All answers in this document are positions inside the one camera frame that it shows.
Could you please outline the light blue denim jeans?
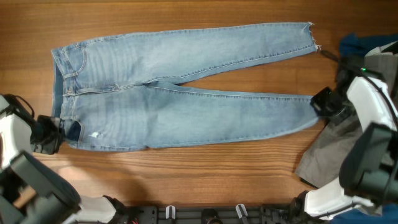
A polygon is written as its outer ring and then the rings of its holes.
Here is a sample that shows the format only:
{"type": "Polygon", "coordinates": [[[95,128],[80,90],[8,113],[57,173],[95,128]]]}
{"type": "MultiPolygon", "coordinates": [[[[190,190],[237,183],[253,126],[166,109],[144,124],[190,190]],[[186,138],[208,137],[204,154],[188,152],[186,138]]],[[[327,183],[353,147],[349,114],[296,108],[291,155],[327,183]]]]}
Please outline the light blue denim jeans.
{"type": "Polygon", "coordinates": [[[98,37],[52,50],[52,114],[67,143],[136,151],[275,138],[309,128],[308,95],[192,88],[188,82],[317,51],[310,22],[98,37]]]}

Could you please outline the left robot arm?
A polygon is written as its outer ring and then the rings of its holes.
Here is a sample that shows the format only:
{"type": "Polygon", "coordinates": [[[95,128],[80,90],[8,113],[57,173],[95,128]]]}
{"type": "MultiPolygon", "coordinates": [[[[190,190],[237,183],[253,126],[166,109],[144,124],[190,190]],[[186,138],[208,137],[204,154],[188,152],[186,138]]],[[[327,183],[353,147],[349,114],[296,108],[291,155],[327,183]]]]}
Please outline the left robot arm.
{"type": "Polygon", "coordinates": [[[81,197],[33,156],[57,153],[64,137],[60,118],[36,116],[25,99],[1,95],[1,223],[130,223],[121,202],[81,197]]]}

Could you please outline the dark blue t-shirt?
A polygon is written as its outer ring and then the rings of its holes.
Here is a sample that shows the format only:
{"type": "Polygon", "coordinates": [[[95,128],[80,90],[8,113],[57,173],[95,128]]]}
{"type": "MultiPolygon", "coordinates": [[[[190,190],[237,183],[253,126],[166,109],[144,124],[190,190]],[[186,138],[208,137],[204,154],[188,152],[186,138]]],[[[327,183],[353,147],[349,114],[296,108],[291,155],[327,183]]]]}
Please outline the dark blue t-shirt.
{"type": "MultiPolygon", "coordinates": [[[[369,51],[382,45],[397,41],[397,34],[358,37],[352,33],[340,40],[341,56],[356,54],[365,56],[369,51]]],[[[397,224],[397,205],[386,205],[381,217],[365,215],[359,210],[351,210],[332,219],[331,224],[397,224]]]]}

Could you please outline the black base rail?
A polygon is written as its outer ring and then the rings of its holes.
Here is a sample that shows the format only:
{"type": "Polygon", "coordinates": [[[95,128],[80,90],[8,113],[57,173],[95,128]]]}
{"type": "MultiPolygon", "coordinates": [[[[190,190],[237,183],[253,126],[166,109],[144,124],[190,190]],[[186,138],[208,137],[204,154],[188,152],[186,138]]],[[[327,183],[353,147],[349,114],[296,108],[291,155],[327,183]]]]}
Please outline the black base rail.
{"type": "MultiPolygon", "coordinates": [[[[128,224],[201,224],[228,223],[243,224],[233,207],[191,207],[176,208],[176,219],[165,218],[166,207],[129,207],[128,224]]],[[[300,214],[300,205],[264,204],[261,206],[245,206],[248,212],[249,224],[295,223],[300,214]]]]}

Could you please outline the right grey rail clip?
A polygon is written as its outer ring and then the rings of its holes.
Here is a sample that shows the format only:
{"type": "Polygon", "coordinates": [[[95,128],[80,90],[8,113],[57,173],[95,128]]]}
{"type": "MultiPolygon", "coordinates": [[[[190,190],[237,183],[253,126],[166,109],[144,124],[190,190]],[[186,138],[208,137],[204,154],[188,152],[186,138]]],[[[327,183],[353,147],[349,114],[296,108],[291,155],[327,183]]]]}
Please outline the right grey rail clip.
{"type": "Polygon", "coordinates": [[[238,214],[238,218],[242,221],[243,224],[249,224],[248,221],[248,212],[244,204],[237,204],[235,207],[236,213],[238,214]]]}

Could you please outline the grey rail clip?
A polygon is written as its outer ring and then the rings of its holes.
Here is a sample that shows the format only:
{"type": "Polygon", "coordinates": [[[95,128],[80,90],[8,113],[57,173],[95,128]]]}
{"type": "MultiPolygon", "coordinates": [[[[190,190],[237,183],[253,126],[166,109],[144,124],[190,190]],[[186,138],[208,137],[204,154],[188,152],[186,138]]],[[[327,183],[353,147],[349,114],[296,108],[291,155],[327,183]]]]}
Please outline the grey rail clip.
{"type": "Polygon", "coordinates": [[[248,212],[244,204],[237,204],[235,207],[236,213],[238,214],[238,218],[242,221],[243,224],[249,224],[248,221],[248,212]]]}
{"type": "Polygon", "coordinates": [[[176,208],[173,205],[169,205],[166,207],[165,218],[167,220],[175,220],[176,219],[176,208]]]}

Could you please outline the left grey rail clip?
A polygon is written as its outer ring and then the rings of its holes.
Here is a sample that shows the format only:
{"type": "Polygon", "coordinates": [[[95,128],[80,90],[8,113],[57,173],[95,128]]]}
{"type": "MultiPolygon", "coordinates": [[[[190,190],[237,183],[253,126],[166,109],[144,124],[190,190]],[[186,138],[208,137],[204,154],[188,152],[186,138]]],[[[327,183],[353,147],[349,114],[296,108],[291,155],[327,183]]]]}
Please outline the left grey rail clip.
{"type": "Polygon", "coordinates": [[[176,219],[176,208],[173,205],[169,205],[166,207],[165,218],[167,220],[175,220],[176,219]]]}

